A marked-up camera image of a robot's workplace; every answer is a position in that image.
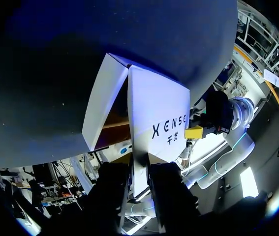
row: white cardboard box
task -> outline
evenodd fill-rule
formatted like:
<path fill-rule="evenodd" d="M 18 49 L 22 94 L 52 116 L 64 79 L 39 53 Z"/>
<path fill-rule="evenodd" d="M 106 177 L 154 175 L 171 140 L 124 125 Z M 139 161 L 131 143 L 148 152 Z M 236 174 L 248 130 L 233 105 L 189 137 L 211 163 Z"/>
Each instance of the white cardboard box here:
<path fill-rule="evenodd" d="M 150 153 L 166 162 L 176 160 L 186 146 L 184 130 L 189 121 L 189 90 L 164 75 L 113 54 L 105 55 L 89 98 L 82 129 L 89 149 L 95 149 L 126 79 L 134 159 Z"/>

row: white robotic arm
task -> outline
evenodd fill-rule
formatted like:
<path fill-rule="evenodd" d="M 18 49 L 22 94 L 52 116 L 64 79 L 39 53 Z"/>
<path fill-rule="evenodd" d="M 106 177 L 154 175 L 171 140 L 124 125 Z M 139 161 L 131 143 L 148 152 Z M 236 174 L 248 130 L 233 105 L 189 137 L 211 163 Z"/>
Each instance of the white robotic arm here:
<path fill-rule="evenodd" d="M 228 173 L 236 165 L 246 159 L 255 147 L 254 141 L 246 133 L 249 123 L 254 117 L 254 104 L 248 98 L 235 97 L 230 100 L 233 105 L 233 122 L 229 134 L 224 134 L 225 140 L 232 150 L 222 155 L 203 175 L 197 183 L 205 189 L 217 179 Z"/>

